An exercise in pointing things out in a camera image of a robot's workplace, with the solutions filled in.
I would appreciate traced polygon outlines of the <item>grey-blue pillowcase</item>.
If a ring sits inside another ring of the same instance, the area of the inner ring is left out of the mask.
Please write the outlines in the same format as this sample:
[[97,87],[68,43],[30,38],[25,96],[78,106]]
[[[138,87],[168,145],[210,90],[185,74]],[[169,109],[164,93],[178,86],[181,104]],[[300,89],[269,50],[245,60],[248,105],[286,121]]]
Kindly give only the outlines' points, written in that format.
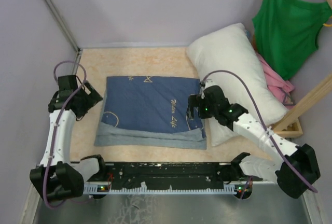
[[195,78],[108,76],[94,145],[205,150],[198,111],[186,116],[188,97],[199,92]]

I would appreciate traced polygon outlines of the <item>white pillow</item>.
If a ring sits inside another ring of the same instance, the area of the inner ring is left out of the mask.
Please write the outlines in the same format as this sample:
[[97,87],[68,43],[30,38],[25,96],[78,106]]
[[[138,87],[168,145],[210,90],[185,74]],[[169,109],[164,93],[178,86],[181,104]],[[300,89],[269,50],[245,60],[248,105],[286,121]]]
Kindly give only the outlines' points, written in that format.
[[238,103],[266,125],[280,121],[287,108],[268,90],[262,65],[242,23],[195,40],[186,54],[200,80],[212,80],[230,103]]

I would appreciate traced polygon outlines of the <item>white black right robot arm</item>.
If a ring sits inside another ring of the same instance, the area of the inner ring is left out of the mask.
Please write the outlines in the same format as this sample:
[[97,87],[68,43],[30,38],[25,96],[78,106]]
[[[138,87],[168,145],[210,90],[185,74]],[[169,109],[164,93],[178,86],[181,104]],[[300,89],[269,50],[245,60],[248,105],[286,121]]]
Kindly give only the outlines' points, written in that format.
[[254,176],[278,184],[289,197],[297,199],[307,190],[314,193],[314,183],[320,178],[320,170],[314,149],[307,144],[297,144],[279,136],[256,120],[240,104],[231,104],[220,86],[212,85],[201,94],[188,98],[187,117],[192,119],[198,111],[201,119],[214,118],[217,122],[252,141],[270,159],[243,152],[231,161],[235,179]]

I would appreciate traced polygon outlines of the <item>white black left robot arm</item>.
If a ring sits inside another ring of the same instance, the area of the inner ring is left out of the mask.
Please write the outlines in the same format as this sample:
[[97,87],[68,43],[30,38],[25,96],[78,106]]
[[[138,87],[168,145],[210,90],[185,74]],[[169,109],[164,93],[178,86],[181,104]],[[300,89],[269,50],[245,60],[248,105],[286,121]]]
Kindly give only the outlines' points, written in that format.
[[88,81],[75,75],[60,76],[58,91],[48,104],[50,129],[46,149],[30,181],[47,205],[82,196],[89,180],[104,180],[108,168],[101,155],[82,158],[71,165],[70,147],[75,122],[81,120],[102,97]]

